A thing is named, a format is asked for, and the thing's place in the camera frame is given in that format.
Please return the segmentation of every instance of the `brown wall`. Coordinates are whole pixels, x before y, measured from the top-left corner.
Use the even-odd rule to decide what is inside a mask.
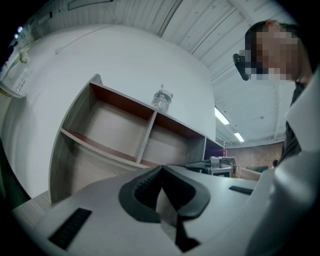
[[[236,164],[242,168],[268,166],[272,167],[272,162],[281,157],[283,142],[252,147],[229,148],[228,157],[235,157]]]

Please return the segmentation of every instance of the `ceiling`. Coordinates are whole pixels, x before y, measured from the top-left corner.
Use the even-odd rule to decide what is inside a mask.
[[[216,140],[226,148],[284,140],[285,114],[292,82],[243,81],[233,54],[244,49],[247,29],[258,21],[295,21],[271,0],[82,0],[95,3],[68,10],[72,0],[50,0],[27,22],[35,39],[51,32],[89,24],[126,25],[148,31],[180,46],[204,63],[211,74],[216,107],[229,120],[216,121]],[[52,18],[38,21],[52,13]],[[240,133],[240,143],[234,133]]]

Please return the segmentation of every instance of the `black shirt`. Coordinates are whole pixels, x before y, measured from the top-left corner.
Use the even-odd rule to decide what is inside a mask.
[[[304,91],[304,86],[299,83],[299,82],[295,82],[295,90],[293,92],[293,96],[292,96],[292,102],[291,105],[298,99],[298,97],[300,96],[300,94]],[[282,147],[282,156],[278,162],[278,164],[283,160],[286,159],[288,157],[297,155],[300,151],[301,151],[301,147],[300,144],[297,140],[297,137],[294,133],[294,131],[291,129],[290,125],[288,124],[288,122],[285,123],[285,140],[284,140],[284,144]]]

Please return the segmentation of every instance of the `transparent container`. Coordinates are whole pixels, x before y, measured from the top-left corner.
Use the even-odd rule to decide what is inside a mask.
[[[173,97],[174,95],[169,91],[165,90],[164,85],[161,84],[161,90],[158,90],[155,93],[151,105],[156,109],[164,113],[167,113]]]

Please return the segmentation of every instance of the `person's neck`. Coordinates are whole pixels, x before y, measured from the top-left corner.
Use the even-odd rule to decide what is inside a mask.
[[[304,87],[306,87],[313,77],[312,69],[309,61],[308,52],[304,46],[301,45],[301,64],[300,64],[300,72],[295,80],[298,83],[301,83]]]

